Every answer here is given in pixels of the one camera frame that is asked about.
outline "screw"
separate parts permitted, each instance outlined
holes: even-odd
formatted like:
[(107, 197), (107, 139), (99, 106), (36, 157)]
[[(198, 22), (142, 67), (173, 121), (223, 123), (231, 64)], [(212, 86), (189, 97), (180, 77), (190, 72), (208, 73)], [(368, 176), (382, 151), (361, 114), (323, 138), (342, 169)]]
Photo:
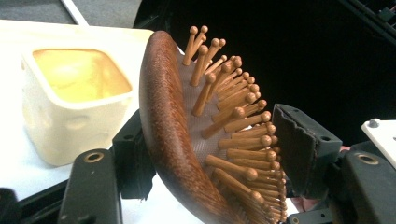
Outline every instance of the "screw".
[(369, 121), (369, 127), (370, 128), (378, 128), (379, 127), (379, 119), (370, 119)]
[(294, 217), (294, 218), (292, 219), (292, 221), (293, 221), (295, 224), (300, 223), (300, 220), (299, 220), (297, 217)]

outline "gray floor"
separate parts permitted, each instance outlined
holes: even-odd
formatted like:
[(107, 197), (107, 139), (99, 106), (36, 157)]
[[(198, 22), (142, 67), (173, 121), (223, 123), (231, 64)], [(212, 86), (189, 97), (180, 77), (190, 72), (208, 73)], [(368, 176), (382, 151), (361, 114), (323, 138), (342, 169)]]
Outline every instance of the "gray floor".
[[(89, 25), (132, 28), (141, 0), (73, 0)], [(75, 24), (60, 0), (0, 0), (0, 20)]]

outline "white container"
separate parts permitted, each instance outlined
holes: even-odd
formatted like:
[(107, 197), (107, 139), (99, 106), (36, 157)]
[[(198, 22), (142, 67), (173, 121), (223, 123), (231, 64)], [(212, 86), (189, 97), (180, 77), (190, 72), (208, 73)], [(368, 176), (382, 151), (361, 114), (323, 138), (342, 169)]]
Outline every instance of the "white container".
[(105, 49), (29, 49), (22, 70), (25, 129), (44, 161), (65, 165), (84, 151), (111, 146), (133, 85)]

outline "black surface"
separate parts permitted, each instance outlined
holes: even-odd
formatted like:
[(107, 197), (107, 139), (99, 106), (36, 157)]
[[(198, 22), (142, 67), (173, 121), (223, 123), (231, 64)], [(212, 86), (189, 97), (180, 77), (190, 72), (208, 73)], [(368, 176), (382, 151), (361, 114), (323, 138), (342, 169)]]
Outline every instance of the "black surface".
[(390, 163), (355, 145), (341, 168), (359, 223), (393, 223), (396, 205), (396, 171)]
[(20, 201), (21, 222), (55, 223), (61, 209), (66, 185), (67, 180)]
[(178, 45), (207, 25), (208, 40), (227, 40), (219, 55), (242, 56), (268, 110), (300, 108), (346, 146), (368, 139), (364, 121), (396, 119), (396, 47), (338, 1), (176, 2)]
[(147, 199), (156, 175), (136, 110), (113, 138), (110, 149), (116, 164), (117, 185), (123, 199)]
[(0, 224), (18, 224), (21, 209), (12, 189), (0, 188)]
[(342, 141), (303, 111), (288, 105), (275, 105), (273, 123), (281, 148), (281, 165), (295, 196), (324, 199), (326, 168), (337, 160)]
[(109, 150), (81, 153), (74, 160), (57, 223), (122, 223), (116, 182)]

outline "hairbrush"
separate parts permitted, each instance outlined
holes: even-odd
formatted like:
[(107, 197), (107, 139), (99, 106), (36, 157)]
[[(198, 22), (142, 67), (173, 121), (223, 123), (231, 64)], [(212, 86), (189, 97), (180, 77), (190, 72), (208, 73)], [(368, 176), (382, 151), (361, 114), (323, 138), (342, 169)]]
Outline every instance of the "hairbrush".
[(139, 106), (156, 171), (204, 223), (286, 221), (285, 174), (276, 127), (260, 87), (226, 44), (192, 26), (184, 55), (153, 33), (141, 65)]

